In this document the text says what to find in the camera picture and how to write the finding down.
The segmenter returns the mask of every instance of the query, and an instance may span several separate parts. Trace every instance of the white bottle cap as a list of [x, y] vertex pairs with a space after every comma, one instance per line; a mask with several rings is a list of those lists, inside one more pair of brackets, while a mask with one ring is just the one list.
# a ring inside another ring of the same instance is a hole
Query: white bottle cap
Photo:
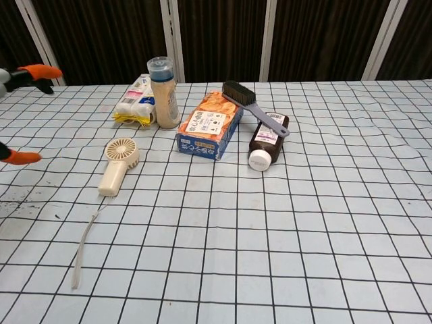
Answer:
[[269, 168], [271, 156], [264, 150], [254, 150], [249, 155], [249, 165], [257, 171], [265, 171]]

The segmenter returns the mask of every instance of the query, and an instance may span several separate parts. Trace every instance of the bottle cap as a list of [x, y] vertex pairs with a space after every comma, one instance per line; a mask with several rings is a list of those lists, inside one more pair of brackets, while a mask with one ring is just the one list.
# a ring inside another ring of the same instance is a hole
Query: bottle cap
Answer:
[[271, 164], [271, 155], [264, 150], [254, 150], [249, 155], [249, 165], [257, 171], [265, 171]]
[[167, 82], [174, 78], [173, 60], [166, 56], [158, 56], [147, 62], [150, 79], [155, 82]]

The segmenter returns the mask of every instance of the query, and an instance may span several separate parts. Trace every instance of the brush bristles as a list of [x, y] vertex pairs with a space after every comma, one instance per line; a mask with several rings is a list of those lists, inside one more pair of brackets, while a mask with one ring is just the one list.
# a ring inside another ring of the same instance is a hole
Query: brush bristles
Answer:
[[222, 93], [242, 106], [249, 106], [256, 101], [255, 93], [236, 81], [225, 81], [222, 86]]

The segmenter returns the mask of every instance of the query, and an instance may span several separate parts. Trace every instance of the handheld fan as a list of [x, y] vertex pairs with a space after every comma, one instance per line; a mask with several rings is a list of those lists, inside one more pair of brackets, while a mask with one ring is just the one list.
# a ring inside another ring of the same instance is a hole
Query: handheld fan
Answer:
[[105, 148], [109, 163], [99, 184], [99, 193], [103, 196], [117, 196], [126, 170], [138, 164], [139, 150], [130, 138], [118, 138]]

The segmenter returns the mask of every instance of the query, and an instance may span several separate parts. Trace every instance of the dark curtain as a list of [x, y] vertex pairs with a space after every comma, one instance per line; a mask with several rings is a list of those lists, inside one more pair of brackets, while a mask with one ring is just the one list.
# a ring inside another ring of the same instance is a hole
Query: dark curtain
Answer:
[[0, 0], [0, 68], [42, 63], [14, 0]]
[[178, 0], [186, 81], [257, 81], [266, 4], [266, 0]]
[[159, 0], [33, 0], [67, 84], [131, 84], [166, 55]]
[[360, 80], [388, 4], [278, 1], [269, 81]]
[[391, 40], [378, 80], [432, 78], [432, 1], [410, 0]]

